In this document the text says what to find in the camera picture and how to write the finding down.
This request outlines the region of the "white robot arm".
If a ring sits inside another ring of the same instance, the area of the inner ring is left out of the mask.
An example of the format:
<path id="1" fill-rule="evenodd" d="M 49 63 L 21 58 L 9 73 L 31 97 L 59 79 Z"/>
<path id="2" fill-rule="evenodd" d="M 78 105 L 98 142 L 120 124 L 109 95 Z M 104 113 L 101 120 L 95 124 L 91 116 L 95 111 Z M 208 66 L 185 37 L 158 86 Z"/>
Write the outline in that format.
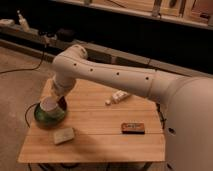
<path id="1" fill-rule="evenodd" d="M 213 171 L 213 78 L 96 63 L 80 45 L 59 53 L 53 68 L 57 97 L 85 79 L 159 104 L 166 118 L 165 171 Z"/>

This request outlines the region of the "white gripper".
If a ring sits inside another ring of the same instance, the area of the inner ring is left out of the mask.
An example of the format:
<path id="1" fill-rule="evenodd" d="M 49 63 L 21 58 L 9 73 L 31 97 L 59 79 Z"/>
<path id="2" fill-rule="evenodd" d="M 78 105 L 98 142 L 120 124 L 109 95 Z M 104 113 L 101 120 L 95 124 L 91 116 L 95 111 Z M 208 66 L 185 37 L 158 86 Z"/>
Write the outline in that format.
<path id="1" fill-rule="evenodd" d="M 60 99 L 66 96 L 75 86 L 75 80 L 71 79 L 63 83 L 61 80 L 53 78 L 51 86 L 51 96 L 54 99 Z"/>

